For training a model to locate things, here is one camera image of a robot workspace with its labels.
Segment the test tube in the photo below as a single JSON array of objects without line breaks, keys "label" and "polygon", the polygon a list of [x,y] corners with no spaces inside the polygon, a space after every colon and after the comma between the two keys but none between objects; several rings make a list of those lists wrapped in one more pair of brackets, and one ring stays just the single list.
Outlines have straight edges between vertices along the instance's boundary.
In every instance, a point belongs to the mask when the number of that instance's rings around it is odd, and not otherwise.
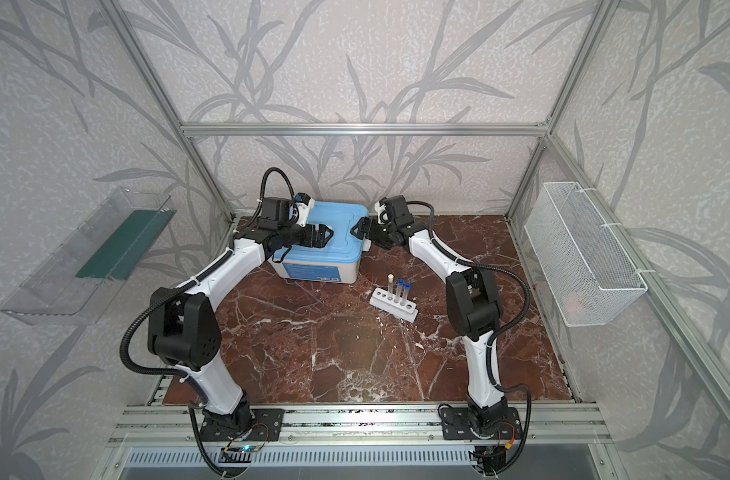
[{"label": "test tube", "polygon": [[399,295],[403,292],[403,284],[405,281],[403,279],[399,279],[399,282],[397,282],[397,289],[394,291],[394,302],[399,302]]},{"label": "test tube", "polygon": [[399,301],[400,305],[405,305],[405,302],[407,302],[409,290],[410,290],[410,284],[405,283],[405,290],[403,290],[403,299]]},{"label": "test tube", "polygon": [[387,297],[387,300],[392,299],[392,285],[394,284],[394,275],[389,274],[389,284],[387,285],[387,294],[389,295]]}]

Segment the green basket bottom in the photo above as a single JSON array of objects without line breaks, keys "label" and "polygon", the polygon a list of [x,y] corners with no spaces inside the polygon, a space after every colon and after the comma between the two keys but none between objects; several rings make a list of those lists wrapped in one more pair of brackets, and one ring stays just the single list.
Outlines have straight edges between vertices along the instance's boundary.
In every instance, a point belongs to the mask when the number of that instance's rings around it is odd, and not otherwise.
[{"label": "green basket bottom", "polygon": [[168,225],[175,210],[134,210],[96,250],[77,278],[127,280],[141,257]]}]

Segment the wall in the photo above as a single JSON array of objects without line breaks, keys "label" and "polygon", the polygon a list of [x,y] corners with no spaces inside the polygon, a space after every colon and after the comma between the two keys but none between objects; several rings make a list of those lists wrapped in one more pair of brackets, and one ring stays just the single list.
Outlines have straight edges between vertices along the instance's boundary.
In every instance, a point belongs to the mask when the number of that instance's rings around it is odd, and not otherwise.
[{"label": "wall", "polygon": [[[187,122],[540,122],[595,8],[594,0],[121,5]],[[317,199],[371,204],[404,193],[445,213],[501,214],[535,145],[533,138],[199,140],[240,212],[256,205],[255,178],[279,166]]]},{"label": "wall", "polygon": [[95,325],[0,313],[0,480],[91,474],[153,381],[120,365],[122,332],[226,226],[95,4],[0,2],[0,304],[119,185],[168,191],[178,212]]},{"label": "wall", "polygon": [[[730,371],[730,2],[622,2],[556,132]],[[567,330],[540,295],[633,478],[730,478],[729,427],[644,300]]]}]

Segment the white wire basket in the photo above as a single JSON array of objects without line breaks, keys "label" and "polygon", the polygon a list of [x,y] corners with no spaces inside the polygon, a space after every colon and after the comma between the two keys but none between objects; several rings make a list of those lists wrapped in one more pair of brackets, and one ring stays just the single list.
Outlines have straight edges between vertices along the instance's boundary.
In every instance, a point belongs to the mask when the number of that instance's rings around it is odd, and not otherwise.
[{"label": "white wire basket", "polygon": [[525,232],[567,326],[605,325],[648,290],[576,182],[543,184]]}]

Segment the storage box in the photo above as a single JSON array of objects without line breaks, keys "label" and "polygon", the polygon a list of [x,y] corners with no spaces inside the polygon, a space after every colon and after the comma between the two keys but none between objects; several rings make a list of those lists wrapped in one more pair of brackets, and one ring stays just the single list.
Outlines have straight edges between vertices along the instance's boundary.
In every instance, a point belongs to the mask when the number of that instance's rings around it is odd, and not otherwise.
[{"label": "storage box", "polygon": [[[269,264],[283,278],[354,283],[360,269],[363,241],[351,235],[349,230],[363,216],[368,216],[368,210],[362,205],[315,202],[308,223],[332,228],[331,241],[325,248],[295,245],[281,264],[275,264],[272,259],[268,260]],[[274,260],[279,260],[285,250],[274,252]]]}]

